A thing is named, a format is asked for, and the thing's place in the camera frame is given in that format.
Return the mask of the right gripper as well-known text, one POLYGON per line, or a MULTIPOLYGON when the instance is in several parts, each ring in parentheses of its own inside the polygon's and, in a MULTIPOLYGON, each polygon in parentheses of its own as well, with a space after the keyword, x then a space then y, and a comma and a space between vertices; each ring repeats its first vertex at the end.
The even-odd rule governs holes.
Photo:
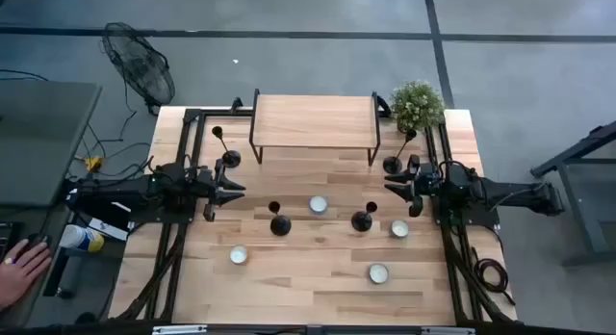
POLYGON ((416 218, 422 213, 424 209, 422 196, 435 196, 442 184, 439 169, 430 163, 421 164, 420 157, 415 154, 410 155, 406 169, 401 169, 397 174, 387 174, 385 179, 400 184, 415 180, 415 189, 413 184, 384 185, 387 190, 409 203, 408 214, 411 218, 416 218))

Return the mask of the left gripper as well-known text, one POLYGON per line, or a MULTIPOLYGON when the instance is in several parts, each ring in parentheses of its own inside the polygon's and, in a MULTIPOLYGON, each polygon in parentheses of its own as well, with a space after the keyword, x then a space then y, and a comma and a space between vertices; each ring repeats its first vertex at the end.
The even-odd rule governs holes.
POLYGON ((207 167, 200 168, 192 178, 192 195, 208 200, 203 210, 203 217, 206 221, 215 220, 216 207, 220 207, 232 200, 244 196, 244 193, 218 191, 218 187, 227 191, 245 190, 244 186, 229 180, 225 175, 225 171, 226 166, 222 159, 217 159, 215 165, 215 178, 213 172, 207 167))

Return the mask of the tall black candlestick holder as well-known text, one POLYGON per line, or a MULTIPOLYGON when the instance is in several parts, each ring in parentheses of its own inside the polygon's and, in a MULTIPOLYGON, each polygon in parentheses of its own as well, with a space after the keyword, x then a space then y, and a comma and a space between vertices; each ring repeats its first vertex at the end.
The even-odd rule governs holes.
POLYGON ((227 168, 236 168, 242 160, 242 156, 240 154, 239 151, 237 150, 230 150, 223 138, 223 130, 220 126, 214 126, 212 128, 212 134, 220 140, 223 148, 224 148, 224 153, 222 154, 222 163, 227 167, 227 168))
POLYGON ((402 168, 402 163, 401 160, 399 158, 401 152, 404 150, 404 148, 406 147, 406 145, 411 142, 412 140, 414 140, 417 136, 417 131, 414 129, 410 129, 405 133, 404 136, 404 143, 403 145, 400 147, 400 149, 398 150, 398 153, 394 156, 389 156, 386 157, 383 160, 383 169, 387 174, 397 174, 400 173, 401 168, 402 168))

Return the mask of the short black candlestick holder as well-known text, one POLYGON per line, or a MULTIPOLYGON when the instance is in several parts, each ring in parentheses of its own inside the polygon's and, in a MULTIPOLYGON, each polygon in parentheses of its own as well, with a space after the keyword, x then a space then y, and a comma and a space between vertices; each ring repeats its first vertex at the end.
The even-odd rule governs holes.
POLYGON ((277 201, 269 203, 269 210, 274 214, 270 221, 269 229, 276 236, 286 236, 292 228, 291 219, 280 214, 281 205, 277 201))
POLYGON ((377 204, 369 201, 365 209, 355 212, 351 217, 351 225, 358 232, 367 232, 372 228, 372 213, 377 211, 377 204))

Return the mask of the red patterned candle tin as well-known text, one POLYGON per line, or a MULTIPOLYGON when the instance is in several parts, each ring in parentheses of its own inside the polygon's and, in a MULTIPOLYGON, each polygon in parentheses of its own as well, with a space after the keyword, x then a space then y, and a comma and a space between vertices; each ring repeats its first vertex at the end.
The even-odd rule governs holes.
POLYGON ((371 264, 368 270, 368 277, 374 284, 384 284, 389 280, 389 270, 383 264, 371 264))

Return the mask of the green potted plant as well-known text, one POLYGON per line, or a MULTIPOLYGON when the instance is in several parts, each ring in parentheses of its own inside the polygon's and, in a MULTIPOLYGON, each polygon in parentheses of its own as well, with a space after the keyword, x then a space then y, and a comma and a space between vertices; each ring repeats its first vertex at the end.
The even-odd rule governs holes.
POLYGON ((391 94, 391 110, 398 130, 421 131, 444 121, 444 101, 426 81, 409 81, 395 88, 391 94))

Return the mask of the black floor fan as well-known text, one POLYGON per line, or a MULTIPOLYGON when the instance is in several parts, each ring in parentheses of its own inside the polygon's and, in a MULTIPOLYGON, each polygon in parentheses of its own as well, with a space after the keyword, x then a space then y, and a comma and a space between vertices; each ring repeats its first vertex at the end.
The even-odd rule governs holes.
POLYGON ((157 116, 175 96, 167 57, 123 22, 105 25, 102 45, 126 85, 143 99, 147 111, 157 116))

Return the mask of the white canister yellow lid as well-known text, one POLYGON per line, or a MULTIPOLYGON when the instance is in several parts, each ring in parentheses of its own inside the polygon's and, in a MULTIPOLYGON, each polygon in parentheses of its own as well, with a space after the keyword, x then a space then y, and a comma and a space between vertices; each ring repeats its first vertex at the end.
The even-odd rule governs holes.
POLYGON ((59 246, 93 253, 100 251, 104 244, 105 239, 99 232, 89 227, 69 224, 64 229, 59 246))

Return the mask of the grey metal stand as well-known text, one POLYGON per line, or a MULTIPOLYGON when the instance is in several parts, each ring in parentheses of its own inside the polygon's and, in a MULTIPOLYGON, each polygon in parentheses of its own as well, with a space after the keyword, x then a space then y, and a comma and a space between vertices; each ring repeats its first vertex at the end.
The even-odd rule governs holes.
POLYGON ((616 225, 616 120, 600 125, 561 153, 530 170, 536 178, 559 174, 586 252, 565 259, 566 268, 616 263, 616 247, 603 232, 616 225))

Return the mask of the black computer mouse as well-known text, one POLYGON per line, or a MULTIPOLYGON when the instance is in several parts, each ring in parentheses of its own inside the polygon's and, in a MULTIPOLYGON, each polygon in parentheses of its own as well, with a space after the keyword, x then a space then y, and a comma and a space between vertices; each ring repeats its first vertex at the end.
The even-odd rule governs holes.
POLYGON ((45 234, 33 233, 27 237, 28 244, 25 246, 25 250, 30 250, 39 244, 50 245, 52 239, 45 234))

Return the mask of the grey desk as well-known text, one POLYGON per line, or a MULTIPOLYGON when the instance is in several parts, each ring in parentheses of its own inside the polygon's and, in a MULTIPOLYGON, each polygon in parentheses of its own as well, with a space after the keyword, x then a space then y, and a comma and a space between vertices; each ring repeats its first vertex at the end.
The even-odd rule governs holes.
POLYGON ((0 80, 0 221, 22 224, 18 240, 48 235, 52 263, 71 216, 63 183, 102 87, 0 80))

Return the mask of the black keyboard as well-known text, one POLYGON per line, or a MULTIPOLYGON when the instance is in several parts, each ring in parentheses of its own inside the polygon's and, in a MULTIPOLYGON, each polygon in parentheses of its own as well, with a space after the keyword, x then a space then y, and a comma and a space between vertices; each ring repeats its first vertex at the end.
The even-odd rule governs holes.
POLYGON ((21 228, 20 222, 0 221, 0 259, 17 243, 21 228))

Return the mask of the person's hand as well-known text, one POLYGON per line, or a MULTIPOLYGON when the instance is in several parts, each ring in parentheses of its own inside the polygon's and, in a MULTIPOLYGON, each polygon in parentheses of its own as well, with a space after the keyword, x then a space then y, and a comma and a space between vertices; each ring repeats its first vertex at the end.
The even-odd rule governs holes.
POLYGON ((16 304, 51 264, 48 243, 29 243, 18 242, 0 262, 0 311, 16 304))

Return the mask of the wooden shelf riser black frame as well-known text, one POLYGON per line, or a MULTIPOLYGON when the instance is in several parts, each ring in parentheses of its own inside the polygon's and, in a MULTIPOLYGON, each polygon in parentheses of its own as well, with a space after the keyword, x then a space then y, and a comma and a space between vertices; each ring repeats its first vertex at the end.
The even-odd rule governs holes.
POLYGON ((369 96, 262 94, 254 91, 249 145, 261 164, 266 147, 362 149, 372 166, 381 145, 374 91, 369 96))

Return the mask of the silver metal bracket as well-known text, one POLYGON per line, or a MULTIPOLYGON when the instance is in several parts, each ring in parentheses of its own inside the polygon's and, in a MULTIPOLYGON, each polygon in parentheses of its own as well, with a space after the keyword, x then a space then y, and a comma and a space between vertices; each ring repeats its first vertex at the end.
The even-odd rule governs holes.
POLYGON ((207 331, 207 324, 173 324, 155 326, 151 335, 203 335, 207 331))
POLYGON ((421 330, 421 335, 476 335, 473 328, 455 326, 426 326, 421 330))

